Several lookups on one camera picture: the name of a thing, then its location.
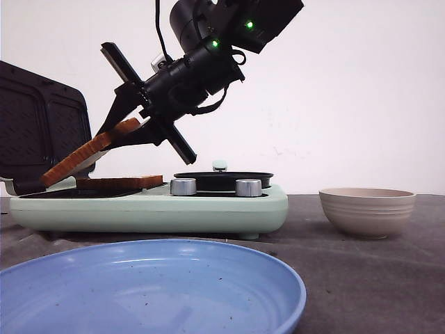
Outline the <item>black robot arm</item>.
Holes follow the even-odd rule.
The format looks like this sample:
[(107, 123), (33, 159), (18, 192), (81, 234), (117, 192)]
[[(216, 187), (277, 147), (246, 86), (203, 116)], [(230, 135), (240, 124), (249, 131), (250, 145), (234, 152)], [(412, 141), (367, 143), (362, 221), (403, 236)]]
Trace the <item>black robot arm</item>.
[(234, 56), (260, 53), (303, 6), (301, 1), (178, 1), (170, 25), (184, 55), (167, 56), (145, 81), (116, 44), (103, 43), (102, 53), (124, 82), (98, 131), (113, 133), (105, 148), (168, 141), (186, 164), (194, 163), (196, 154), (175, 121), (215, 111), (222, 102), (204, 106), (205, 99), (245, 78)]

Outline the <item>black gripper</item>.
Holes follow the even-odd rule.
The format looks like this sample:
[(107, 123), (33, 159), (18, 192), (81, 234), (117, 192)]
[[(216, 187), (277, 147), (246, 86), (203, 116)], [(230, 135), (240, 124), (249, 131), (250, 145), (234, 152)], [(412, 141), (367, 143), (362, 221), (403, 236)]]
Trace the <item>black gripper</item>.
[[(131, 145), (159, 146), (168, 141), (186, 164), (194, 163), (197, 155), (175, 127), (175, 121), (186, 114), (215, 111), (222, 102), (203, 106), (206, 98), (226, 92), (230, 83), (245, 78), (234, 59), (244, 53), (217, 42), (204, 42), (146, 81), (115, 43), (103, 43), (101, 51), (124, 82), (114, 90), (115, 99), (96, 133), (101, 134), (101, 151)], [(124, 120), (137, 106), (143, 108), (140, 115), (145, 122)]]

